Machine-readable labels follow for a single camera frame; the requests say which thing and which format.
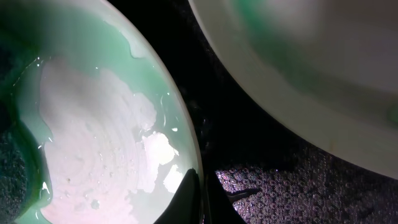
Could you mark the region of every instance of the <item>green liquid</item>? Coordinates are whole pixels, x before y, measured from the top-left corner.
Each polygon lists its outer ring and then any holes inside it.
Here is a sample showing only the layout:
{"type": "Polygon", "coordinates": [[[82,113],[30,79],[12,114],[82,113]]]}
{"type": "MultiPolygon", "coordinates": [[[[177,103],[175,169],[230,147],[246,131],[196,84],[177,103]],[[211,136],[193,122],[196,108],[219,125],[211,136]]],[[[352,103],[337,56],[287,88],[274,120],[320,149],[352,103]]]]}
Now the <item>green liquid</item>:
{"type": "Polygon", "coordinates": [[[77,7],[35,2],[28,7],[14,3],[0,7],[0,30],[25,40],[30,46],[27,49],[39,49],[19,77],[13,77],[16,85],[7,83],[7,91],[1,91],[0,95],[20,127],[19,133],[24,140],[21,142],[29,146],[29,153],[34,155],[32,163],[39,170],[38,175],[30,180],[34,187],[25,206],[27,209],[21,211],[16,223],[49,223],[40,209],[52,198],[52,186],[43,157],[43,148],[52,138],[52,133],[40,117],[39,105],[42,68],[55,58],[66,60],[72,69],[93,78],[99,76],[101,68],[108,69],[132,92],[143,93],[157,111],[153,128],[167,135],[174,148],[187,151],[178,159],[179,168],[198,167],[188,124],[164,72],[146,49],[148,57],[132,57],[130,43],[117,28],[77,7]]]}

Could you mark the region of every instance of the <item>water droplet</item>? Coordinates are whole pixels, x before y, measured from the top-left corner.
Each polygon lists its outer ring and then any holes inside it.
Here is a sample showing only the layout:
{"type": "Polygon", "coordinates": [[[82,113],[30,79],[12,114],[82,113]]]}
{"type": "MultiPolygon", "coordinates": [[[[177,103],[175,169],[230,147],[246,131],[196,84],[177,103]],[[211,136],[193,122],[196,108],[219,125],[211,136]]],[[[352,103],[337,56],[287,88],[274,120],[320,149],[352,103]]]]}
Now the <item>water droplet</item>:
{"type": "Polygon", "coordinates": [[[98,201],[98,200],[93,200],[92,202],[91,202],[91,208],[92,209],[95,209],[95,210],[97,210],[97,209],[99,209],[100,208],[100,202],[98,201]]]}

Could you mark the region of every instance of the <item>dark background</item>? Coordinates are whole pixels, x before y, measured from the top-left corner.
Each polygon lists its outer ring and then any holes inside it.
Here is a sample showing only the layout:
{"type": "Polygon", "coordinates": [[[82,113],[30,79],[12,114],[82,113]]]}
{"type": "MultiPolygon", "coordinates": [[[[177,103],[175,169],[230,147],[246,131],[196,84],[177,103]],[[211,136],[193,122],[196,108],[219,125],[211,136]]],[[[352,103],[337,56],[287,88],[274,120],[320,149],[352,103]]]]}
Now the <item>dark background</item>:
{"type": "Polygon", "coordinates": [[[307,143],[260,109],[208,45],[187,0],[109,0],[173,76],[209,169],[248,223],[398,223],[398,181],[307,143]]]}

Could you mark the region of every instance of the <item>black countertop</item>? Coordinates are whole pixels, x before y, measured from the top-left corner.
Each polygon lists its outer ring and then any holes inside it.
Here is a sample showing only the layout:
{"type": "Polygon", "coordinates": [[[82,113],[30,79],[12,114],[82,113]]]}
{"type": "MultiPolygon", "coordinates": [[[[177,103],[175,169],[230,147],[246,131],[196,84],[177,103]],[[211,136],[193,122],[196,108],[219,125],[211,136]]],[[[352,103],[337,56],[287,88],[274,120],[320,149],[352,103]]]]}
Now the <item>black countertop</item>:
{"type": "Polygon", "coordinates": [[[187,0],[109,0],[142,32],[173,76],[205,166],[248,223],[398,223],[398,180],[345,162],[270,117],[208,45],[187,0]]]}

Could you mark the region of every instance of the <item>soapy water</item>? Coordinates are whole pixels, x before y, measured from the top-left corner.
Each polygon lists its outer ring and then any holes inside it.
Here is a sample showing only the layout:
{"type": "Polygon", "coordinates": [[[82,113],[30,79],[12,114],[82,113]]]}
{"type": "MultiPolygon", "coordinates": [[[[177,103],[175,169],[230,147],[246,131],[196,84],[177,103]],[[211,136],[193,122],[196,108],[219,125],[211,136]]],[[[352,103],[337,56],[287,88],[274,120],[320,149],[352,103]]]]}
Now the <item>soapy water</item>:
{"type": "Polygon", "coordinates": [[[53,36],[13,92],[48,167],[42,198],[16,223],[153,223],[198,166],[174,91],[126,31],[72,7],[51,10],[53,36]]]}

